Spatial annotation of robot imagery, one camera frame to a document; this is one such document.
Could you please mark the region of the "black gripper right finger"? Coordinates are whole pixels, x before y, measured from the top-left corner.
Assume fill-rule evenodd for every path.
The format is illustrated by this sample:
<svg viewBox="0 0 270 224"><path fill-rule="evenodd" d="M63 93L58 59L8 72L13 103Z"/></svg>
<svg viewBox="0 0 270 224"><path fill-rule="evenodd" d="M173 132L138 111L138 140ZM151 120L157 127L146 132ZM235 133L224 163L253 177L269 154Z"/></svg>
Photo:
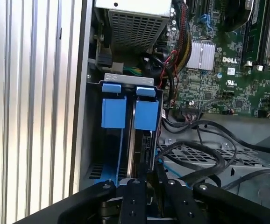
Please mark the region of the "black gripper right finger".
<svg viewBox="0 0 270 224"><path fill-rule="evenodd" d="M270 224L270 209L264 206L208 183L189 189L169 179L161 163L155 169L180 224Z"/></svg>

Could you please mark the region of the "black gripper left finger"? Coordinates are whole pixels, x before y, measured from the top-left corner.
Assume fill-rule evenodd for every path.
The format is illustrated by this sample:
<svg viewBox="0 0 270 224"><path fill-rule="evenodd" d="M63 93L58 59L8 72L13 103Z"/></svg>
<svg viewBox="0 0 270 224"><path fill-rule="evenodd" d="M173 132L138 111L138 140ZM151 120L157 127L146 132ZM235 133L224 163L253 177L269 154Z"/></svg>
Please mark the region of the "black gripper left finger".
<svg viewBox="0 0 270 224"><path fill-rule="evenodd" d="M147 166L137 177L96 183L18 221L20 224L145 224L147 222Z"/></svg>

